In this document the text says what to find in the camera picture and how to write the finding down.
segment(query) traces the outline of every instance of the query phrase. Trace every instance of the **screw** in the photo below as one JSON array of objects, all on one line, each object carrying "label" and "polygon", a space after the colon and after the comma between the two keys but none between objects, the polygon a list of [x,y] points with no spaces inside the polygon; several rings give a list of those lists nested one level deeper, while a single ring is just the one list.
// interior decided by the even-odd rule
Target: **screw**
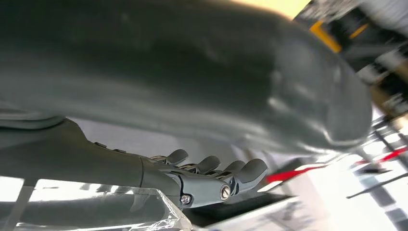
[{"label": "screw", "polygon": [[182,195],[180,198],[181,203],[187,205],[191,202],[191,196],[190,195]]},{"label": "screw", "polygon": [[230,193],[231,193],[231,189],[230,189],[230,187],[228,185],[222,186],[221,194],[220,194],[221,200],[223,200],[223,201],[227,200],[229,198],[229,196],[230,196]]}]

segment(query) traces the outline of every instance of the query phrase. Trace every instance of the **prosthetic hand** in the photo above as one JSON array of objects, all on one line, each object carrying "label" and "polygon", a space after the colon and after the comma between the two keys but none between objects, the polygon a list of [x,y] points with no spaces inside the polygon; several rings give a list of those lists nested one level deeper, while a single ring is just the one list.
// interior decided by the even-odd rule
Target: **prosthetic hand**
[{"label": "prosthetic hand", "polygon": [[182,150],[176,150],[167,157],[151,158],[158,170],[174,179],[181,187],[182,207],[199,207],[227,200],[255,187],[265,176],[267,166],[260,159],[245,164],[232,162],[224,170],[216,170],[220,161],[209,156],[198,164],[177,166],[188,157]]},{"label": "prosthetic hand", "polygon": [[71,120],[46,129],[0,129],[0,176],[97,183],[99,192],[117,193],[131,187],[159,189],[180,208],[220,203],[255,187],[267,169],[262,160],[235,161],[216,170],[220,161],[210,156],[198,164],[179,165],[184,150],[169,156],[145,156],[110,150],[89,142]]}]

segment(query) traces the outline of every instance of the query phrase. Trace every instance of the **yellow object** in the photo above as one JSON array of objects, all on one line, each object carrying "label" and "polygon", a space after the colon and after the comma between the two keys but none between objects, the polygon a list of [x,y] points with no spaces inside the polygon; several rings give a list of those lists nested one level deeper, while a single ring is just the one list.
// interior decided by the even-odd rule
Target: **yellow object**
[{"label": "yellow object", "polygon": [[234,2],[279,12],[293,20],[310,0],[232,0]]},{"label": "yellow object", "polygon": [[365,29],[367,29],[367,27],[369,27],[368,24],[364,24],[362,26],[360,26],[356,31],[354,31],[349,38],[350,39],[354,39],[355,37],[357,37],[359,34],[361,34],[361,32],[363,32]]},{"label": "yellow object", "polygon": [[328,47],[330,47],[333,52],[340,52],[342,50],[342,47],[326,31],[324,31],[323,28],[321,28],[322,24],[322,21],[318,21],[309,30],[320,40],[322,40]]}]

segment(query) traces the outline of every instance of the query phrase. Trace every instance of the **red stripe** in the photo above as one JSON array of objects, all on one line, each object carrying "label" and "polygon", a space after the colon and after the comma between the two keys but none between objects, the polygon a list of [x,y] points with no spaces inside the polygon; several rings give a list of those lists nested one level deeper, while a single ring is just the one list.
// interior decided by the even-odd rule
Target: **red stripe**
[{"label": "red stripe", "polygon": [[[389,155],[381,158],[378,162],[382,163],[382,162],[389,161],[389,160],[394,159],[395,157],[401,155],[402,153],[404,153],[406,151],[407,151],[406,148],[397,149],[397,150],[391,152]],[[355,162],[355,165],[362,165],[362,164],[366,164],[366,163],[367,163],[367,161],[361,160],[361,161]]]},{"label": "red stripe", "polygon": [[305,173],[307,171],[310,171],[312,169],[316,169],[316,168],[323,168],[325,166],[321,166],[321,167],[308,167],[302,170],[293,170],[293,171],[288,171],[288,172],[281,172],[281,173],[277,173],[277,174],[273,174],[273,175],[269,175],[266,176],[266,181],[268,183],[274,182],[274,181],[285,181],[285,180],[289,180],[295,176],[298,176],[302,173]]}]

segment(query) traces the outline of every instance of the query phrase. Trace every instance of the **gray curved structure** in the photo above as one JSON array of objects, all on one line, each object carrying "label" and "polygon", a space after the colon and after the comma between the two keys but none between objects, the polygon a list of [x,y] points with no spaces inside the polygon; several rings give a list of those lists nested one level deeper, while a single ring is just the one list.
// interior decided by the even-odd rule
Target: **gray curved structure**
[{"label": "gray curved structure", "polygon": [[0,96],[77,116],[284,154],[347,151],[371,104],[307,30],[229,1],[13,1]]}]

